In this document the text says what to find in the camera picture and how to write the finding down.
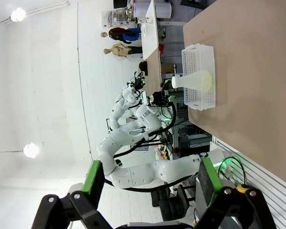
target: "black cable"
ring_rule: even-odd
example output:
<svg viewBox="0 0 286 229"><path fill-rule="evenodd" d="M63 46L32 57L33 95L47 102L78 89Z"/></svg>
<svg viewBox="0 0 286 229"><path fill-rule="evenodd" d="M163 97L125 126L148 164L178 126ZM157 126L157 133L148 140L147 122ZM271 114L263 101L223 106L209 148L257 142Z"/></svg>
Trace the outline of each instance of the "black cable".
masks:
<svg viewBox="0 0 286 229"><path fill-rule="evenodd" d="M192 147L190 147L190 148L194 148L195 146L197 146L197 145L201 145L201 143L199 143L199 144L196 144L196 145L194 145L194 146L192 146Z"/></svg>
<svg viewBox="0 0 286 229"><path fill-rule="evenodd" d="M141 145L140 145L140 147L143 147L143 146L156 146L156 145L159 145L159 144L161 144L161 142L157 142L157 143L150 143L150 144L147 144L147 145L145 145L145 144L141 144Z"/></svg>
<svg viewBox="0 0 286 229"><path fill-rule="evenodd" d="M148 140L147 142L154 140L157 136L158 135L155 135L152 139Z"/></svg>
<svg viewBox="0 0 286 229"><path fill-rule="evenodd" d="M161 114L165 117L165 118L169 118L169 117L166 117L163 113L163 107L161 107Z"/></svg>
<svg viewBox="0 0 286 229"><path fill-rule="evenodd" d="M175 56L160 56L160 58L166 58L166 57L175 57Z"/></svg>
<svg viewBox="0 0 286 229"><path fill-rule="evenodd" d="M195 223L197 224L195 211L197 211L197 209L196 209L196 208L194 208L194 218L195 218Z"/></svg>
<svg viewBox="0 0 286 229"><path fill-rule="evenodd" d="M168 113L170 113L170 118L172 118L172 112L170 111L170 109L167 108Z"/></svg>
<svg viewBox="0 0 286 229"><path fill-rule="evenodd" d="M140 92L140 91L135 91L135 93L136 93L136 95L138 96L137 98L139 98L140 95L141 95L141 92Z"/></svg>
<svg viewBox="0 0 286 229"><path fill-rule="evenodd" d="M171 187L171 186L174 186L188 178L190 178L192 175L189 175L189 176L186 176L186 177L183 177L183 178L180 178L179 180L176 180L172 183L169 183L169 184L165 184L165 185L160 185L160 186L157 186L157 187L152 187L152 188L135 188L135 187L129 187L129 188L122 188L124 190L127 190L127 191L132 191L132 192L154 192L154 191L157 191L157 190L160 190L160 189L164 189L164 188L167 188L167 187ZM112 184L111 181L105 179L105 183L108 184L108 185L111 185L111 186L114 186Z"/></svg>
<svg viewBox="0 0 286 229"><path fill-rule="evenodd" d="M177 123L177 124L173 125L172 127L174 127L174 126L177 126L177 125L179 125L179 124L181 124L181 123L184 123L184 122L186 122L186 121L189 121L189 120L188 120L188 119L186 119L186 120L183 120L182 122L180 122L180 123Z"/></svg>
<svg viewBox="0 0 286 229"><path fill-rule="evenodd" d="M133 78L135 78L135 74L136 74L137 72L134 72L134 77ZM129 81L131 81L133 78L131 78Z"/></svg>
<svg viewBox="0 0 286 229"><path fill-rule="evenodd" d="M235 158L235 157L233 157L233 156L226 157L226 158L222 161L222 163L221 163L220 166L218 167L218 173L217 173L217 175L219 176L219 171L220 171L220 168L221 168L221 166L223 165L223 163L224 163L227 159L230 159L230 158L231 158L231 159L234 159L235 161L237 161L237 162L239 163L240 167L242 168L243 175L244 175L244 185L246 185L246 184L247 184L247 178L246 178L245 169L244 169L244 167L243 167L243 164L242 164L237 158Z"/></svg>
<svg viewBox="0 0 286 229"><path fill-rule="evenodd" d="M147 142L159 142L160 140L159 139L155 139L155 140L148 140L148 141L145 141L144 143L147 143Z"/></svg>
<svg viewBox="0 0 286 229"><path fill-rule="evenodd" d="M140 105L140 103L138 103L138 104L136 104L136 105L133 105L133 106L130 106L130 107L128 107L128 109L134 108L134 107L136 107L136 106L138 106L138 105Z"/></svg>
<svg viewBox="0 0 286 229"><path fill-rule="evenodd" d="M156 130L156 131L154 131L154 132L151 132L151 133L149 134L149 136L153 136L153 135L160 134L160 133L165 132L165 131L169 130L170 128L172 128L173 124L174 124L175 121L176 121L177 111L176 111L176 107L175 107L175 105L173 104L173 102L169 102L168 105L171 106L172 109L173 109L173 118L172 118L171 123L170 123L167 127L163 128L163 129L159 129L159 130ZM136 144L135 146L133 146L131 149L129 149L129 150L125 151L125 152L119 153L119 154L115 154L115 155L113 156L113 158L117 158L117 157L124 156L124 155L127 155L127 154L131 153L131 152L134 151L136 148L140 147L140 145L141 145L142 143L144 143L144 141L145 141L145 139L142 138L142 139L141 139L140 141L138 141L137 144Z"/></svg>
<svg viewBox="0 0 286 229"><path fill-rule="evenodd" d="M230 179L224 174L223 171L220 170L220 173L221 173L221 175L223 175L227 180L230 180Z"/></svg>
<svg viewBox="0 0 286 229"><path fill-rule="evenodd" d="M3 22L5 22L5 21L7 21L7 20L9 20L9 19L10 19L10 17L7 18L7 19L5 19L5 20L3 20L3 21L0 21L0 24L3 23Z"/></svg>

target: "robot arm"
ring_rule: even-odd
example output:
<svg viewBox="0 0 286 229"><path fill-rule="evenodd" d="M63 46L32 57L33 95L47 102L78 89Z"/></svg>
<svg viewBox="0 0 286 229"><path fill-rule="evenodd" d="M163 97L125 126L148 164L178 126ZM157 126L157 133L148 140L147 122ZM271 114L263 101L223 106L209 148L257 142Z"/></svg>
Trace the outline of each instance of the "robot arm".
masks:
<svg viewBox="0 0 286 229"><path fill-rule="evenodd" d="M119 168L117 166L113 156L122 146L134 145L143 138L148 140L150 133L161 128L161 121L155 115L158 109L144 104L141 105L135 116L138 118L138 122L146 127L144 132L131 135L128 133L129 129L114 129L98 146L98 159L102 161L105 176L110 178L114 186L119 188L135 187L149 184L156 179L171 183L198 172L200 163L198 155L187 156L173 161L157 160L128 168ZM222 161L224 158L220 150L209 152L208 154L214 164Z"/></svg>
<svg viewBox="0 0 286 229"><path fill-rule="evenodd" d="M133 95L132 89L128 87L127 89L123 90L122 98L114 105L113 113L110 115L110 127L111 129L119 128L120 124L118 120L123 116L126 110L129 107L134 105L136 102L136 98Z"/></svg>
<svg viewBox="0 0 286 229"><path fill-rule="evenodd" d="M216 178L216 174L211 178L206 171L204 178L208 179L208 176L209 179ZM71 221L76 220L81 220L87 229L112 229L97 211L103 185L102 164L100 161L93 161L81 190L68 193L64 198L53 194L42 198L32 229L66 229L69 228ZM194 228L217 229L226 216L237 218L242 228L276 228L262 192L254 187L247 187L244 193L236 188L222 187ZM128 223L118 228L192 229L193 227L174 220L159 223Z"/></svg>

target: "white table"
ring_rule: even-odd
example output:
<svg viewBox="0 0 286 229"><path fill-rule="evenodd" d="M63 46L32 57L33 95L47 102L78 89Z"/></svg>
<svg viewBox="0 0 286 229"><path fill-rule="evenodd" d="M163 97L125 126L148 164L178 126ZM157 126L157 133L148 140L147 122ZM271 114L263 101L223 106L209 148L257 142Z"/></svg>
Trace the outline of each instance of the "white table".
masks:
<svg viewBox="0 0 286 229"><path fill-rule="evenodd" d="M157 17L154 0L149 4L146 17L152 18L152 23L143 23L141 26L143 59L146 60L159 47Z"/></svg>

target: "desk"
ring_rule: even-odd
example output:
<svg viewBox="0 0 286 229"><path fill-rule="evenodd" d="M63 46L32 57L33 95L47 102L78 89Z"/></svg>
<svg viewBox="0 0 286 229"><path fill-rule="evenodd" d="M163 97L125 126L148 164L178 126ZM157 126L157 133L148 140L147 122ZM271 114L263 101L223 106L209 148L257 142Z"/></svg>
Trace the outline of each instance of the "desk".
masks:
<svg viewBox="0 0 286 229"><path fill-rule="evenodd" d="M286 182L286 0L218 0L184 26L214 47L216 107L192 123Z"/></svg>
<svg viewBox="0 0 286 229"><path fill-rule="evenodd" d="M154 92L159 92L161 90L161 65L159 50L156 49L154 52L146 59L148 76L145 77L144 90L148 96L151 96Z"/></svg>
<svg viewBox="0 0 286 229"><path fill-rule="evenodd" d="M152 23L143 23L141 26L141 39L143 59L146 60L159 47L156 9L154 0L151 0L146 17L152 18Z"/></svg>

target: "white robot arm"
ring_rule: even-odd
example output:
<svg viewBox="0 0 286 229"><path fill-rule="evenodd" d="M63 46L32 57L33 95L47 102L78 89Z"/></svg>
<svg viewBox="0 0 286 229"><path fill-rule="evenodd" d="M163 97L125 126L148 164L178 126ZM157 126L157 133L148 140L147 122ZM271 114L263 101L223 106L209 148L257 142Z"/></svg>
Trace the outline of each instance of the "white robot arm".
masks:
<svg viewBox="0 0 286 229"><path fill-rule="evenodd" d="M117 97L118 101L113 108L114 112L110 116L113 130L97 147L98 159L102 161L105 176L110 178L114 186L129 188L148 184L156 179L171 183L197 173L200 165L200 156L198 155L186 156L173 161L156 160L128 168L117 166L113 156L122 146L135 145L142 139L148 140L149 134L161 128L161 121L155 115L159 107L149 107L144 104L135 109L137 120L130 122L129 125L119 125L119 118L130 106L135 104L133 93L135 91L128 87L124 88L122 95ZM142 126L145 126L145 131L137 135L129 134L130 131ZM220 150L211 151L208 155L213 164L224 158Z"/></svg>

